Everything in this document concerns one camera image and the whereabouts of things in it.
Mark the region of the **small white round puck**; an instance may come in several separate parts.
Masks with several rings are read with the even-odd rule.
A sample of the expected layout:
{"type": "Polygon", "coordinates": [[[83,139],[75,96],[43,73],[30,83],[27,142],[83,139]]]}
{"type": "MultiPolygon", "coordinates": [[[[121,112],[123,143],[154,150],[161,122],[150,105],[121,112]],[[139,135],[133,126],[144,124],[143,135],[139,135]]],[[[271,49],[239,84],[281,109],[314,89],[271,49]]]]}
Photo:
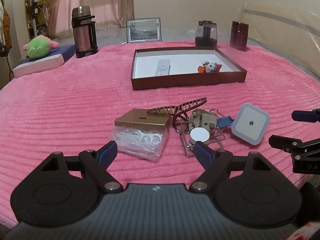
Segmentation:
{"type": "Polygon", "coordinates": [[[193,128],[190,131],[190,143],[195,145],[197,141],[207,142],[210,139],[210,132],[202,127],[193,128]]]}

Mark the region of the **silver wire rack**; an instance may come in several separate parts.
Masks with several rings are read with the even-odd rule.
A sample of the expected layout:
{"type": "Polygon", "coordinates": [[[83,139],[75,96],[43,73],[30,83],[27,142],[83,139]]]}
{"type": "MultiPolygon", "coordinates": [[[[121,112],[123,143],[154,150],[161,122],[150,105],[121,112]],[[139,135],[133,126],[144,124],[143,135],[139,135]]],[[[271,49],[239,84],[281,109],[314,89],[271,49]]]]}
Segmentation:
{"type": "Polygon", "coordinates": [[[226,139],[226,135],[223,133],[222,129],[216,128],[213,131],[210,131],[210,139],[203,143],[197,141],[195,145],[190,143],[190,131],[189,131],[189,122],[188,121],[179,121],[176,124],[176,132],[180,136],[180,140],[183,147],[184,155],[187,158],[194,157],[196,155],[196,151],[200,146],[212,146],[215,150],[219,150],[223,148],[222,142],[226,139]]]}

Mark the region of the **blue binder clip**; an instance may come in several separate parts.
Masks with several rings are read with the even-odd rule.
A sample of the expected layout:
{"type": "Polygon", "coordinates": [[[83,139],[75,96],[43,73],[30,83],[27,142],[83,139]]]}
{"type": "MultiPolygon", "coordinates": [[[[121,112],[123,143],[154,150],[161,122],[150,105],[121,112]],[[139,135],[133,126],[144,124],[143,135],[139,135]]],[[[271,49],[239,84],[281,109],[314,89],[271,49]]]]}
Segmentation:
{"type": "Polygon", "coordinates": [[[226,127],[231,127],[234,122],[232,117],[224,116],[217,109],[210,110],[210,113],[216,117],[215,128],[224,129],[226,127]]]}

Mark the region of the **white square night light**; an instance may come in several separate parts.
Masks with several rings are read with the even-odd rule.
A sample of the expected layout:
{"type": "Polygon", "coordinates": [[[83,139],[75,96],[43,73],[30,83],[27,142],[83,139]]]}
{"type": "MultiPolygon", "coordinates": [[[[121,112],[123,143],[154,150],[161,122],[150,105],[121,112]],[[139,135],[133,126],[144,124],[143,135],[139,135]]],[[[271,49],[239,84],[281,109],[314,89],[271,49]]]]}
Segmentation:
{"type": "Polygon", "coordinates": [[[259,145],[269,123],[270,115],[266,111],[244,103],[231,125],[231,132],[251,145],[259,145]]]}

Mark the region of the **beige power plug adapter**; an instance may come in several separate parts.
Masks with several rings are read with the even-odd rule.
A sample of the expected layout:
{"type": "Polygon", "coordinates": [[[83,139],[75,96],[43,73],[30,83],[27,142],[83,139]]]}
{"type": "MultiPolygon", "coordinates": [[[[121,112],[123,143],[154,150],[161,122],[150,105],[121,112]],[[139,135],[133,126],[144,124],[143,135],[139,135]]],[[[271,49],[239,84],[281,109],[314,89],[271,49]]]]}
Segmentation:
{"type": "Polygon", "coordinates": [[[210,111],[195,109],[189,118],[189,131],[198,127],[209,132],[215,130],[217,128],[217,117],[210,111]]]}

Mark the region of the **clear bag of floss picks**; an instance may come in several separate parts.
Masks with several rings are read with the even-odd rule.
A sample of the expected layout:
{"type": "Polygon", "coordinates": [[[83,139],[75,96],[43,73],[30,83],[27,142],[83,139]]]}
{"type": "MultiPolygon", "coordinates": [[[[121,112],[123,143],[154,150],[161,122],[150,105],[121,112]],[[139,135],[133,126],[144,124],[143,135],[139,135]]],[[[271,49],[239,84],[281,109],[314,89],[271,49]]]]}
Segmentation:
{"type": "Polygon", "coordinates": [[[109,139],[117,143],[118,151],[148,161],[158,161],[168,139],[168,129],[115,127],[109,139]]]}

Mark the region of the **gold box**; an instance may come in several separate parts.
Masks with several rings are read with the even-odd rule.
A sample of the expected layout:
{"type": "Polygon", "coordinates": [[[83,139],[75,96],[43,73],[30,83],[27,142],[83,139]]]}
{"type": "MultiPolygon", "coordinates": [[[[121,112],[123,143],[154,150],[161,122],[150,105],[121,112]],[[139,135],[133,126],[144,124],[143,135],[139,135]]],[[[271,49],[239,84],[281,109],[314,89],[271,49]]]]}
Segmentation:
{"type": "Polygon", "coordinates": [[[148,114],[147,109],[132,109],[117,118],[114,125],[162,132],[167,128],[169,122],[170,116],[148,114]]]}

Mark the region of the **leopard print hair claw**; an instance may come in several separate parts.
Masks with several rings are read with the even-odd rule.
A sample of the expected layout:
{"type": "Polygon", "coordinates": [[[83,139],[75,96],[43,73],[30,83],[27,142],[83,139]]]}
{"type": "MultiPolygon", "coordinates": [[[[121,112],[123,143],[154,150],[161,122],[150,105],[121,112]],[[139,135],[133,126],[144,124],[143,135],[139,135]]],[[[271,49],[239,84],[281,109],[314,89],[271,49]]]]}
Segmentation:
{"type": "Polygon", "coordinates": [[[192,111],[207,102],[207,98],[199,98],[196,100],[187,101],[178,106],[163,106],[158,108],[152,108],[147,110],[148,115],[161,115],[161,116],[172,116],[172,126],[176,127],[177,119],[188,121],[189,116],[187,112],[192,111]]]}

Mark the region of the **small Doraemon figurine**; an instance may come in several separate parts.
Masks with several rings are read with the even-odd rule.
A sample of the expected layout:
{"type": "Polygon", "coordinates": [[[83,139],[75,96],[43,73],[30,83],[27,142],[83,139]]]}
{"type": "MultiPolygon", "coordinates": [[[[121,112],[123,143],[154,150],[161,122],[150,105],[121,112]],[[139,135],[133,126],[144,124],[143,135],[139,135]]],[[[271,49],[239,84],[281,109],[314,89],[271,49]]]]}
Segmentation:
{"type": "Polygon", "coordinates": [[[215,62],[203,61],[197,68],[198,73],[218,73],[222,68],[221,64],[215,62]]]}

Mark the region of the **white remote control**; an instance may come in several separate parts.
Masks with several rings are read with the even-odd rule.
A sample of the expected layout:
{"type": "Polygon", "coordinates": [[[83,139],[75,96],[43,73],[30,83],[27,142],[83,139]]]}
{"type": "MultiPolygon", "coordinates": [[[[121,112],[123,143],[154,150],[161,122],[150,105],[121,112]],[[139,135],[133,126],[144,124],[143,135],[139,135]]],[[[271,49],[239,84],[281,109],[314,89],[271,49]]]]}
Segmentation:
{"type": "Polygon", "coordinates": [[[159,60],[155,72],[155,76],[168,76],[170,73],[170,60],[159,60]]]}

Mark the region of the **white and blue flat box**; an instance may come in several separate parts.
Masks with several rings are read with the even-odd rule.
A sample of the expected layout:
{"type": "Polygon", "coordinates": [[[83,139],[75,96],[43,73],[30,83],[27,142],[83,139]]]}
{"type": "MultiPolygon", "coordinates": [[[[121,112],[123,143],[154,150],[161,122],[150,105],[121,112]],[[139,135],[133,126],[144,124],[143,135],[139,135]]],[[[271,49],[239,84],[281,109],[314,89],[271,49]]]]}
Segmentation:
{"type": "Polygon", "coordinates": [[[13,69],[14,77],[18,78],[59,68],[73,57],[74,54],[75,45],[71,44],[53,49],[46,57],[41,59],[25,59],[20,65],[13,69]]]}

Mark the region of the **dark glass humidifier jar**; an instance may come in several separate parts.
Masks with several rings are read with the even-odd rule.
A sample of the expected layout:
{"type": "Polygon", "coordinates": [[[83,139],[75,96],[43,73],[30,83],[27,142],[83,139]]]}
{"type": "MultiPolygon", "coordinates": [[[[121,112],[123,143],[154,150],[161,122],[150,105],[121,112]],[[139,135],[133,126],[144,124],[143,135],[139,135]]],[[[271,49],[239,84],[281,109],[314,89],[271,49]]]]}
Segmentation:
{"type": "Polygon", "coordinates": [[[217,24],[207,20],[199,21],[195,31],[195,45],[215,49],[217,45],[217,24]]]}

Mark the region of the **framed sand art picture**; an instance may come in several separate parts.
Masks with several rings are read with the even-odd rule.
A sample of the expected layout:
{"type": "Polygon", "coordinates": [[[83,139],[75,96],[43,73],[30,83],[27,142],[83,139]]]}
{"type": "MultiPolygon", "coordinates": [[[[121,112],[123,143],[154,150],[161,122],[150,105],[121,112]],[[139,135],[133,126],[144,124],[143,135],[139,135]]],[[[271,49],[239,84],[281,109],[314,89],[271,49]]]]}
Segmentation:
{"type": "Polygon", "coordinates": [[[157,42],[162,40],[160,18],[126,20],[127,43],[157,42]]]}

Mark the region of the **hanging jackets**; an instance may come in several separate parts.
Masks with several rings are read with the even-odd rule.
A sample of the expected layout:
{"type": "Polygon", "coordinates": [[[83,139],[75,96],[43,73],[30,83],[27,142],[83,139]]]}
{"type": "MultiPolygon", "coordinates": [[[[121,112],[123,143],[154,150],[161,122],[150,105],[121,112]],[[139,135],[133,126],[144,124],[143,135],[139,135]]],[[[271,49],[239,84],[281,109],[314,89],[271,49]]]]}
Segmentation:
{"type": "Polygon", "coordinates": [[[1,24],[1,57],[6,57],[12,48],[12,40],[10,36],[10,16],[5,9],[5,1],[1,0],[0,3],[0,24],[1,24]]]}

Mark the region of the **wooden bookshelf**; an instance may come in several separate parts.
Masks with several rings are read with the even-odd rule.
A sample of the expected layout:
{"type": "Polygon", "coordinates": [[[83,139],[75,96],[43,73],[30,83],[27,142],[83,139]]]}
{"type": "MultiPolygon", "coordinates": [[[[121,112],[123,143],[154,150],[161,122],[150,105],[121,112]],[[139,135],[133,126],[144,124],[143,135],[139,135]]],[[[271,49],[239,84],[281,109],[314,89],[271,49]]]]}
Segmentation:
{"type": "Polygon", "coordinates": [[[47,34],[47,21],[44,18],[45,0],[25,0],[25,18],[29,40],[47,34]]]}

